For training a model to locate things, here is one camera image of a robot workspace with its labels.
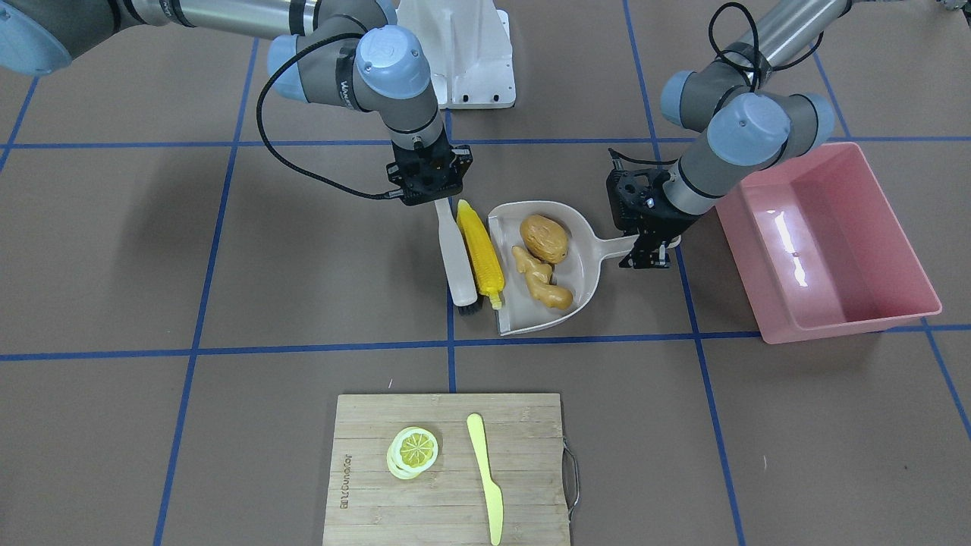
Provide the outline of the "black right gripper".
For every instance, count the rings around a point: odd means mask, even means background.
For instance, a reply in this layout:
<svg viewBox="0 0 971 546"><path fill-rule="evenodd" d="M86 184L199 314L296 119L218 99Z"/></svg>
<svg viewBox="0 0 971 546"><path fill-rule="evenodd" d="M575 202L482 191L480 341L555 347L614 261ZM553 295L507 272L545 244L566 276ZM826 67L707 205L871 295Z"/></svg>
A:
<svg viewBox="0 0 971 546"><path fill-rule="evenodd" d="M394 162L386 165L388 182L396 186L391 197L406 206L458 196L464 176L473 163L468 145L434 143L420 149L392 145Z"/></svg>

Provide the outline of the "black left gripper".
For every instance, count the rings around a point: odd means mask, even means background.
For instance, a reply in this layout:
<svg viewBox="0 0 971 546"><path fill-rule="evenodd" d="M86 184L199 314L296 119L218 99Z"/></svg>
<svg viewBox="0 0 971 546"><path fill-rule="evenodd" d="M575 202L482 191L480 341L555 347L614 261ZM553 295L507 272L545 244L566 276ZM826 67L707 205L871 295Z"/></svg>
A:
<svg viewBox="0 0 971 546"><path fill-rule="evenodd" d="M666 197L663 187L675 173L673 162L628 158L609 149L613 169L606 180L614 225L625 235L637 234L621 268L667 269L675 238L695 222Z"/></svg>

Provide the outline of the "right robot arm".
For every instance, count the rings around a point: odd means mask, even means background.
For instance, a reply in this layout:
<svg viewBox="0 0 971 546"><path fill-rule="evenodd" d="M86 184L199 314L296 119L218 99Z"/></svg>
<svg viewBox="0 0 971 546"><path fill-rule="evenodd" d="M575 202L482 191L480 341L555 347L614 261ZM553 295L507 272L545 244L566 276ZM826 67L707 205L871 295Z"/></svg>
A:
<svg viewBox="0 0 971 546"><path fill-rule="evenodd" d="M256 52L246 128L257 146L313 182L364 199L416 206L458 196L472 163L451 144L426 53L391 1L4 1L2 82L52 77L68 100L67 136L82 110L108 115L97 137L228 135L216 87ZM391 148L370 189L358 190L284 157L265 102L361 113Z"/></svg>

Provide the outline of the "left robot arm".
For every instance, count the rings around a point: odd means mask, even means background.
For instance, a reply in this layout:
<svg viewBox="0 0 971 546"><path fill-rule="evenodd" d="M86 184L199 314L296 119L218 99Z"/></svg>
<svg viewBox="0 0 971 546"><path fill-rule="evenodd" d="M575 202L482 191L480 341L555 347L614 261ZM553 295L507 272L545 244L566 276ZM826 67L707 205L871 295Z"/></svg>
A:
<svg viewBox="0 0 971 546"><path fill-rule="evenodd" d="M680 158L644 160L610 151L606 187L614 225L634 237L622 268L667 268L680 236L745 177L800 158L831 135L834 107L815 93L778 96L763 90L773 74L810 56L850 1L781 1L761 20L739 2L749 31L726 46L710 40L715 58L701 71L670 77L660 110L696 133Z"/></svg>

